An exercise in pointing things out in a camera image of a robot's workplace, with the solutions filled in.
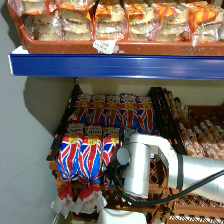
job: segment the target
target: orange tray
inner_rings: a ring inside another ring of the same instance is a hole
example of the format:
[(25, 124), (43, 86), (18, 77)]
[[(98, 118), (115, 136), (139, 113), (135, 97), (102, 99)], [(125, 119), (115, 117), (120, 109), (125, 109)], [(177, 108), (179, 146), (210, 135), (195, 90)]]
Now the orange tray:
[[(26, 31), (22, 17), (9, 6), (9, 14), (15, 23), (22, 46), (33, 54), (97, 54), (93, 41), (38, 41)], [(193, 47), (190, 41), (183, 42), (126, 42), (118, 41), (117, 54), (176, 55), (176, 56), (224, 56), (224, 42), (200, 43)]]

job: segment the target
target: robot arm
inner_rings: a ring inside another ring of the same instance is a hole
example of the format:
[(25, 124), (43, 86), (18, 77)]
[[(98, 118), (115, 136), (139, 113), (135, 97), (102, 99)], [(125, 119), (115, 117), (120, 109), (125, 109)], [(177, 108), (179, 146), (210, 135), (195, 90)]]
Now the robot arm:
[[(124, 172), (123, 191), (137, 197), (148, 197), (151, 154), (164, 163), (168, 187), (180, 191), (224, 170), (223, 160), (177, 155), (169, 141), (159, 136), (132, 134), (126, 148), (130, 160)], [(224, 176), (216, 178), (193, 192), (210, 200), (224, 202)]]

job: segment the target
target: plastic bread bag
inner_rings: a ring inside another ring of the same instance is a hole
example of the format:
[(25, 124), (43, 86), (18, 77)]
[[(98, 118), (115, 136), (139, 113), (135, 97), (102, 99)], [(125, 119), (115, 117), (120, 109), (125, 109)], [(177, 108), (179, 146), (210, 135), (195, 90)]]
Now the plastic bread bag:
[(51, 208), (65, 217), (74, 209), (72, 181), (78, 180), (78, 156), (83, 142), (83, 124), (68, 124), (65, 135), (62, 138), (57, 166), (62, 174), (65, 185), (59, 191), (58, 196), (52, 202)]
[(77, 96), (74, 111), (69, 117), (69, 122), (88, 124), (88, 113), (91, 96), (79, 94)]
[(76, 200), (73, 212), (91, 214), (100, 212), (107, 202), (99, 190), (101, 155), (102, 155), (102, 128), (88, 126), (79, 153), (79, 181), (84, 185)]
[[(120, 128), (104, 128), (103, 134), (103, 166), (107, 166), (110, 162), (110, 157), (115, 152), (119, 145), (119, 130)], [(104, 176), (104, 186), (113, 187), (110, 180)]]
[(121, 103), (120, 96), (106, 95), (104, 110), (105, 127), (121, 127)]
[(138, 107), (136, 103), (136, 95), (120, 94), (122, 127), (126, 126), (131, 129), (138, 129)]
[(156, 114), (150, 97), (136, 97), (138, 105), (138, 131), (142, 134), (157, 134)]
[(128, 20), (128, 40), (147, 41), (155, 26), (153, 8), (144, 1), (126, 0), (124, 2)]
[(105, 95), (92, 95), (89, 105), (89, 124), (104, 125)]
[(100, 0), (95, 13), (95, 39), (123, 40), (126, 34), (124, 9), (118, 0)]
[(8, 0), (10, 7), (18, 16), (38, 15), (56, 10), (56, 0)]
[(58, 0), (57, 7), (61, 9), (88, 11), (95, 4), (95, 0)]
[(64, 40), (91, 40), (92, 22), (88, 11), (59, 9)]
[(224, 10), (205, 1), (182, 4), (190, 9), (192, 45), (219, 40), (219, 30), (224, 21)]
[(159, 17), (159, 27), (152, 39), (160, 42), (182, 41), (190, 38), (189, 9), (177, 3), (153, 3)]

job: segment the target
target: blue shelf edge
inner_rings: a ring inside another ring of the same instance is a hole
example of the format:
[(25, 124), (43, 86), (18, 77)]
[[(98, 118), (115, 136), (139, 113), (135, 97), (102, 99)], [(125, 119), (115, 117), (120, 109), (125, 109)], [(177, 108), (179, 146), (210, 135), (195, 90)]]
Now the blue shelf edge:
[(224, 80), (224, 57), (27, 54), (9, 55), (15, 76)]

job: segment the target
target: price label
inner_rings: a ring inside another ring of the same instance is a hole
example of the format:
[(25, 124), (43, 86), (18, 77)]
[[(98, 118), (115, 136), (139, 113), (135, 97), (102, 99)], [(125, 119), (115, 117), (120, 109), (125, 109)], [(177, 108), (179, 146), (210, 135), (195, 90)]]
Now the price label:
[(93, 47), (100, 53), (112, 54), (115, 50), (116, 40), (95, 40), (93, 42)]

